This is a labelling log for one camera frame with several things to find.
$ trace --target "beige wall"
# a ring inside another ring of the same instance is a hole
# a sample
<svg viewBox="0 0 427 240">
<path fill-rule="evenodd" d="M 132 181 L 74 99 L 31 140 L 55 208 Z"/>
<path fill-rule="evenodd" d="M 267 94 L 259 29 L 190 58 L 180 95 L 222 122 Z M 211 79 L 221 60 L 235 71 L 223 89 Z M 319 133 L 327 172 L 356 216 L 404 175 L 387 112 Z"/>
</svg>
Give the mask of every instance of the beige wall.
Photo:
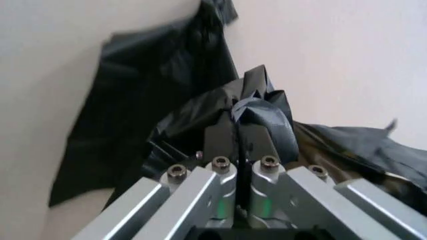
<svg viewBox="0 0 427 240">
<path fill-rule="evenodd" d="M 385 127 L 427 150 L 426 0 L 234 0 L 239 74 L 265 64 L 294 119 Z"/>
<path fill-rule="evenodd" d="M 1 1 L 0 239 L 38 238 L 52 180 L 92 82 L 101 42 L 115 31 L 188 16 L 198 2 Z"/>
</svg>

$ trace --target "screw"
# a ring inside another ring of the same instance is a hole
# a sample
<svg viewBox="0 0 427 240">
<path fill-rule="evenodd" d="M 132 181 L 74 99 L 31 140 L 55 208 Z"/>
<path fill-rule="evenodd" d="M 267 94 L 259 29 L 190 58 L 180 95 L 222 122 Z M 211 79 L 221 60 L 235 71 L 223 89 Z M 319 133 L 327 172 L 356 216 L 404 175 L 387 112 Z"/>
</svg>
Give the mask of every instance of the screw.
<svg viewBox="0 0 427 240">
<path fill-rule="evenodd" d="M 187 177 L 187 168 L 181 164 L 174 164 L 167 169 L 167 179 L 174 184 L 182 183 Z"/>
<path fill-rule="evenodd" d="M 196 151 L 195 152 L 195 159 L 197 159 L 198 161 L 203 160 L 203 151 Z"/>
<path fill-rule="evenodd" d="M 212 170 L 218 174 L 226 174 L 230 171 L 230 160 L 225 156 L 216 156 L 212 160 Z"/>
<path fill-rule="evenodd" d="M 322 166 L 310 165 L 308 166 L 308 170 L 322 180 L 325 180 L 328 177 L 328 171 Z"/>
<path fill-rule="evenodd" d="M 261 158 L 261 169 L 266 173 L 275 173 L 279 169 L 279 164 L 275 156 L 266 155 Z"/>
</svg>

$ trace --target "silver metal arm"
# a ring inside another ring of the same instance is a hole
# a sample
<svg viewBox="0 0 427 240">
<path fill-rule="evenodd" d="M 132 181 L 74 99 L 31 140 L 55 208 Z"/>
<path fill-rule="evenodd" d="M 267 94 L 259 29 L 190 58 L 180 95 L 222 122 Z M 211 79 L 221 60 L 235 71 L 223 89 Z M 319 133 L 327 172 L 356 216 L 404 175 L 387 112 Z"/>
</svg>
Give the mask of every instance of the silver metal arm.
<svg viewBox="0 0 427 240">
<path fill-rule="evenodd" d="M 334 187 L 365 213 L 402 239 L 427 239 L 427 218 L 365 179 Z"/>
<path fill-rule="evenodd" d="M 168 197 L 167 187 L 143 177 L 72 239 L 130 239 Z"/>
<path fill-rule="evenodd" d="M 215 172 L 196 167 L 133 239 L 184 239 L 193 226 L 206 225 L 218 207 L 220 188 Z"/>
<path fill-rule="evenodd" d="M 279 176 L 276 203 L 298 228 L 326 229 L 336 239 L 399 239 L 305 167 Z"/>
</svg>

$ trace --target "green light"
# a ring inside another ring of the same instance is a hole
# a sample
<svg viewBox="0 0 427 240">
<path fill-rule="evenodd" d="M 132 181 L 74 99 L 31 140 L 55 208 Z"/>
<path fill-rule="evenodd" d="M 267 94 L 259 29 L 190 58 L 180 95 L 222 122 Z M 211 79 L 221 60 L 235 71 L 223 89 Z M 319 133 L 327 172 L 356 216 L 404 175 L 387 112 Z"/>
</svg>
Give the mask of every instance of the green light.
<svg viewBox="0 0 427 240">
<path fill-rule="evenodd" d="M 263 216 L 264 218 L 270 217 L 270 213 L 272 211 L 272 201 L 270 199 L 266 199 L 263 204 Z"/>
<path fill-rule="evenodd" d="M 224 219 L 226 217 L 226 205 L 224 204 L 223 199 L 221 199 L 218 203 L 216 214 L 219 219 Z"/>
</svg>

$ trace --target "black plastic bag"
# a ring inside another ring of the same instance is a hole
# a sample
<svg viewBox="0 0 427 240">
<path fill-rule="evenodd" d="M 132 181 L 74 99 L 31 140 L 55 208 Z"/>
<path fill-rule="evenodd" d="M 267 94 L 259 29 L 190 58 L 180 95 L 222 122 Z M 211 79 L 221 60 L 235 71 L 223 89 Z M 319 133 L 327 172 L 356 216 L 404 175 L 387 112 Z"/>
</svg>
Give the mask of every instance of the black plastic bag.
<svg viewBox="0 0 427 240">
<path fill-rule="evenodd" d="M 236 17 L 230 0 L 203 0 L 192 19 L 118 34 L 104 45 L 49 206 L 116 187 L 141 162 L 157 122 L 192 97 L 238 78 L 223 36 L 223 26 Z"/>
</svg>

